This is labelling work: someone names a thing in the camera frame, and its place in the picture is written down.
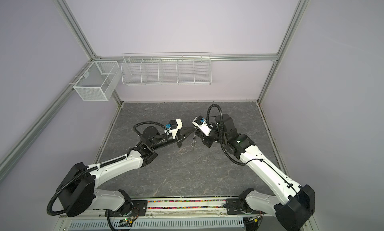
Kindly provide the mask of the metal ring disc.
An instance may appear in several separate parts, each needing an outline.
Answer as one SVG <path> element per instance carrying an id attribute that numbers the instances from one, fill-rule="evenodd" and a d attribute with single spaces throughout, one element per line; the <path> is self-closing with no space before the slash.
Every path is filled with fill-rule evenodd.
<path id="1" fill-rule="evenodd" d="M 192 143 L 191 143 L 191 147 L 195 148 L 195 146 L 196 146 L 196 135 L 194 134 L 193 140 L 192 140 Z"/>

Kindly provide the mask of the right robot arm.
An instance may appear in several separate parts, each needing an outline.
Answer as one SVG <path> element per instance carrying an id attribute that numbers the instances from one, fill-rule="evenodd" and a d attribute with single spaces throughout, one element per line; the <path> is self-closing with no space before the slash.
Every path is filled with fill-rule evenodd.
<path id="1" fill-rule="evenodd" d="M 274 193 L 272 196 L 248 188 L 231 206 L 238 212 L 259 211 L 277 218 L 287 231 L 298 231 L 315 212 L 315 191 L 302 186 L 274 165 L 247 135 L 239 133 L 233 119 L 212 104 L 206 117 L 193 120 L 196 135 L 206 147 L 218 143 L 226 157 L 236 165 L 249 167 Z"/>

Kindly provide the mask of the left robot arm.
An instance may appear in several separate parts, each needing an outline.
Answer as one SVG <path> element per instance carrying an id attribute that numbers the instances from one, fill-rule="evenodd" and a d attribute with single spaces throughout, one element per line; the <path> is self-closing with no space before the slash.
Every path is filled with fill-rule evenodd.
<path id="1" fill-rule="evenodd" d="M 135 124 L 133 131 L 139 137 L 139 143 L 129 148 L 126 154 L 104 162 L 75 164 L 48 202 L 47 214 L 75 217 L 87 210 L 105 210 L 107 214 L 130 215 L 134 204 L 124 190 L 107 191 L 100 189 L 100 186 L 128 171 L 150 164 L 158 156 L 156 151 L 160 148 L 171 144 L 181 147 L 195 130 L 195 127 L 184 127 L 180 119 L 170 120 L 166 125 L 155 121 Z"/>

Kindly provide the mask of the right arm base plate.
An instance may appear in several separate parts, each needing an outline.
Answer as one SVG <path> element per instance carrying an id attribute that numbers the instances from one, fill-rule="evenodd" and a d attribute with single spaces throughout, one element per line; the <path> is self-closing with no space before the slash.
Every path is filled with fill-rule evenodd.
<path id="1" fill-rule="evenodd" d="M 240 200 L 239 198 L 226 199 L 224 208 L 227 211 L 228 215 L 260 215 L 264 214 L 259 210 L 252 210 L 245 201 Z"/>

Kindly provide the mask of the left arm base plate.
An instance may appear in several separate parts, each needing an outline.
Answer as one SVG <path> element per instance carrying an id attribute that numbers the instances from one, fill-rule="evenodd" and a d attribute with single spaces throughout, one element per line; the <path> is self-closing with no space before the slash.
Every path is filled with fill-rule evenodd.
<path id="1" fill-rule="evenodd" d="M 147 200 L 133 200 L 131 206 L 124 206 L 117 211 L 108 210 L 110 217 L 144 217 L 148 207 Z"/>

